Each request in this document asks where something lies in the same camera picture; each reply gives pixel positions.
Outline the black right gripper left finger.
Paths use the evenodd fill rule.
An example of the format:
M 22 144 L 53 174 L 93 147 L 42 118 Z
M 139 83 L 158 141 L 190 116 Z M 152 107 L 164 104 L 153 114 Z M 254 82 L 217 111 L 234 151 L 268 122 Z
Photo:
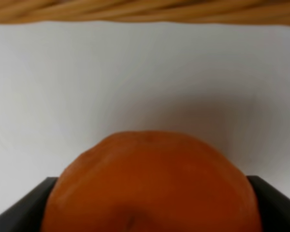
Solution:
M 0 214 L 0 232 L 38 232 L 56 177 L 48 177 Z

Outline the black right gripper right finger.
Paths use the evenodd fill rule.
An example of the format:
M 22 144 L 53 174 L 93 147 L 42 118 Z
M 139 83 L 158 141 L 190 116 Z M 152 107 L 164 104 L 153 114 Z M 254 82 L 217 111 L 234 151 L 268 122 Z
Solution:
M 265 232 L 290 232 L 290 199 L 262 178 L 247 177 L 257 196 Z

